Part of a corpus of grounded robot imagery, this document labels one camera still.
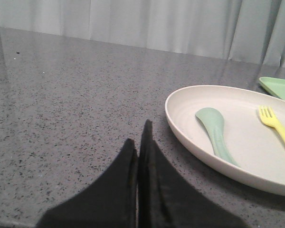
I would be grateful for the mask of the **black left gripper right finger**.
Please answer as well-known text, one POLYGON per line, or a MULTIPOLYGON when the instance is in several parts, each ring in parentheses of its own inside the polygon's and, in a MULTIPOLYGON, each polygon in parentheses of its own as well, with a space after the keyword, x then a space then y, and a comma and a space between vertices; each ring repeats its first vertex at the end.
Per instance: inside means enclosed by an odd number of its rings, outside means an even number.
POLYGON ((247 224, 192 187, 171 165, 144 124, 138 166, 139 227, 246 228, 247 224))

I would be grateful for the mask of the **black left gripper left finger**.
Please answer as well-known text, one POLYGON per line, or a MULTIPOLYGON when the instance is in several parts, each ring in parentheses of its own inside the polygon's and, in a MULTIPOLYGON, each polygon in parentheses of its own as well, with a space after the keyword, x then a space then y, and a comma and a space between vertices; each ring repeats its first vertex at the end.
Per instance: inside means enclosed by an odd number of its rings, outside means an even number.
POLYGON ((106 171, 85 190, 49 209, 38 228, 134 228, 138 156, 127 139, 106 171))

